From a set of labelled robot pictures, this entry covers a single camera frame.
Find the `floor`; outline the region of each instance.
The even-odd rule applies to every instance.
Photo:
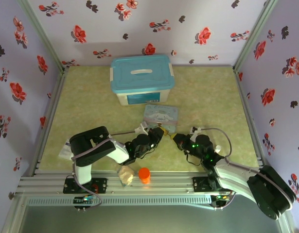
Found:
[[[230,137],[233,153],[230,159],[247,166],[258,166],[232,67],[173,67],[175,87],[167,102],[179,109],[178,133],[189,133],[192,126],[217,127]],[[39,169],[71,170],[71,161],[58,157],[66,140],[73,135],[106,126],[110,133],[134,130],[142,122],[145,105],[121,106],[112,93],[109,67],[71,67],[61,93],[48,141]],[[208,131],[214,145],[220,145],[221,155],[229,152],[227,140],[220,132]],[[115,136],[121,142],[135,134]],[[193,157],[190,161],[198,163]],[[201,166],[186,162],[169,136],[164,136],[156,151],[137,159],[135,170],[147,167],[151,171],[203,171]],[[93,170],[117,170],[119,166],[104,157]]]

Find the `white plastic box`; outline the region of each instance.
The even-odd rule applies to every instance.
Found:
[[[121,105],[165,102],[175,85],[166,55],[115,59],[111,63],[110,82]]]

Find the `orange cup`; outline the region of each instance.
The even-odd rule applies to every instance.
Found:
[[[139,178],[142,183],[150,183],[150,170],[146,167],[143,167],[139,170]]]

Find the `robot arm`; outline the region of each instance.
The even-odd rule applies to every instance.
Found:
[[[135,162],[137,158],[143,158],[144,155],[155,149],[163,134],[161,128],[145,129],[147,125],[143,122],[136,129],[140,133],[132,142],[122,144],[108,133],[105,126],[88,130],[74,135],[70,138],[70,148],[75,162],[75,176],[80,185],[91,181],[92,164],[99,159],[108,156],[120,165],[128,165]]]
[[[208,136],[200,134],[201,131],[201,128],[193,127],[191,134],[177,133],[171,138],[186,156],[192,155],[200,159],[208,173],[212,190],[233,190],[257,203],[260,210],[272,219],[278,219],[285,210],[292,208],[296,195],[272,167],[264,166],[258,169],[230,162],[229,138],[227,137],[230,153],[223,157],[215,152],[213,143]]]

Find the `storage box handle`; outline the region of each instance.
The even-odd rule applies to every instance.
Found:
[[[136,69],[131,71],[131,74],[143,74],[143,73],[152,73],[152,69]]]

